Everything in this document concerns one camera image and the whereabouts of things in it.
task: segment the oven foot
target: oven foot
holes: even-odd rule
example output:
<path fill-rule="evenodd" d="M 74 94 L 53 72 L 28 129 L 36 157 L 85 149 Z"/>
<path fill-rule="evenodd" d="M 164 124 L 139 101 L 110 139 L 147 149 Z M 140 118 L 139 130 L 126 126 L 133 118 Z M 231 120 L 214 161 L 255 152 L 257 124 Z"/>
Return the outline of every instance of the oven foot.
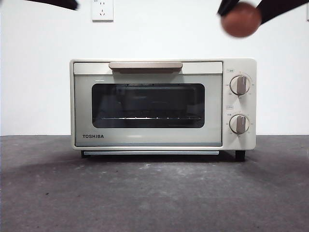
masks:
<path fill-rule="evenodd" d="M 235 160 L 238 162 L 244 162 L 246 151 L 235 151 Z"/>
<path fill-rule="evenodd" d="M 85 155 L 84 151 L 81 151 L 82 159 L 89 158 L 91 155 Z"/>

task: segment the oven rack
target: oven rack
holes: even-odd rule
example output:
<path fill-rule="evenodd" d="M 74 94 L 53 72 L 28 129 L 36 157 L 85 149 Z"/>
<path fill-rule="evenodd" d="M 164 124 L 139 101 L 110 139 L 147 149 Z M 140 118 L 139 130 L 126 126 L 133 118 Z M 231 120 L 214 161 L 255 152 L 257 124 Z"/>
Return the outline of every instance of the oven rack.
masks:
<path fill-rule="evenodd" d="M 201 117 L 103 117 L 101 120 L 201 120 Z"/>

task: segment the oven handle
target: oven handle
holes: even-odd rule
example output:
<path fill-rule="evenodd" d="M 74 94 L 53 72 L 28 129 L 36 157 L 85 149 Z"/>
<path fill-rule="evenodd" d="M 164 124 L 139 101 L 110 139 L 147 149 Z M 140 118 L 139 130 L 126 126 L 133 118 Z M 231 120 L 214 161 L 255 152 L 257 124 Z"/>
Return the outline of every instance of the oven handle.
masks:
<path fill-rule="evenodd" d="M 172 73 L 180 71 L 181 62 L 111 62 L 110 69 L 120 73 Z"/>

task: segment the timer knob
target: timer knob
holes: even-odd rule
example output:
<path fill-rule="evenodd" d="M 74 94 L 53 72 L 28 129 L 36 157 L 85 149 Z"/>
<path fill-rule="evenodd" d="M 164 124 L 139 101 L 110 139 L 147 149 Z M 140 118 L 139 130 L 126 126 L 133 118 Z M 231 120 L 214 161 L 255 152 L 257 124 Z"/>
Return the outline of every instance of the timer knob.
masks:
<path fill-rule="evenodd" d="M 244 115 L 235 115 L 230 120 L 230 128 L 236 134 L 243 134 L 249 129 L 249 120 Z"/>
<path fill-rule="evenodd" d="M 249 91 L 250 81 L 245 75 L 235 76 L 230 82 L 230 88 L 237 95 L 244 95 Z"/>

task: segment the red ball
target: red ball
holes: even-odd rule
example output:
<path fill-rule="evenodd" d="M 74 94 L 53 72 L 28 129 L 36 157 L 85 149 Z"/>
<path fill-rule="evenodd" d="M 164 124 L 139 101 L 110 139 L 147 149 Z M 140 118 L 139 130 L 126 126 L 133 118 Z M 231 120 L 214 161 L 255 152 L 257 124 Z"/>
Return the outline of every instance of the red ball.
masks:
<path fill-rule="evenodd" d="M 256 32 L 262 22 L 259 9 L 240 2 L 228 14 L 221 17 L 223 29 L 235 37 L 246 37 Z"/>

